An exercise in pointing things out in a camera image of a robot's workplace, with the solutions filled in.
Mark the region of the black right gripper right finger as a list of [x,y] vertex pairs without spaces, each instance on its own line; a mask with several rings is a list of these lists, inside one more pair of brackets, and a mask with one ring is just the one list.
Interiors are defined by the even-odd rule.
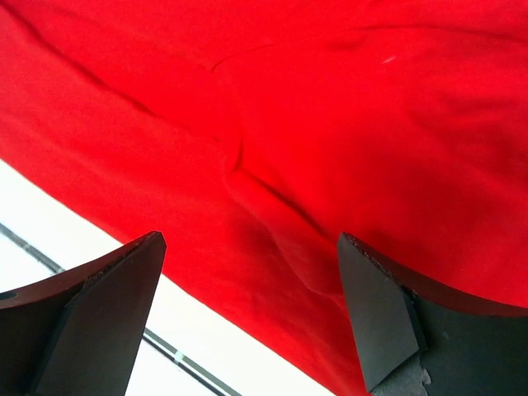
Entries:
[[338,264],[370,395],[525,395],[527,310],[454,289],[354,236]]

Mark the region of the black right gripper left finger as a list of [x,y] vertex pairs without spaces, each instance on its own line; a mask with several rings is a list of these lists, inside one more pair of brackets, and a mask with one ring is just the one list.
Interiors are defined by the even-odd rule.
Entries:
[[167,245],[159,232],[1,294],[3,395],[123,395]]

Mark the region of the red t-shirt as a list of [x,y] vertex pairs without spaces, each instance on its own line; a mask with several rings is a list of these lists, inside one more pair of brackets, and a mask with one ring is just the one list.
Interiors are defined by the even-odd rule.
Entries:
[[341,233],[527,303],[527,4],[4,1],[1,157],[360,395]]

